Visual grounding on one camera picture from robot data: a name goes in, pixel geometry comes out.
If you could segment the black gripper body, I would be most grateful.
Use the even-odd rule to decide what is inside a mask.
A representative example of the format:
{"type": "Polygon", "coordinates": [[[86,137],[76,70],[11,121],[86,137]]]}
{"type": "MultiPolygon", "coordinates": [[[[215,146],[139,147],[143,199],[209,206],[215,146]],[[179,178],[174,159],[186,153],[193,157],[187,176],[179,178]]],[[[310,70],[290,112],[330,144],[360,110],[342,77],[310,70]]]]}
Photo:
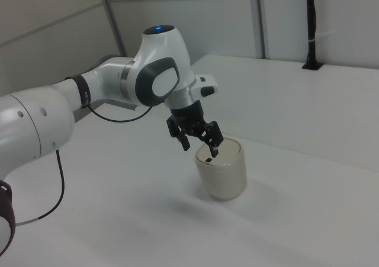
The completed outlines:
{"type": "Polygon", "coordinates": [[[204,111],[200,101],[180,109],[171,109],[169,126],[186,130],[204,130],[204,111]]]}

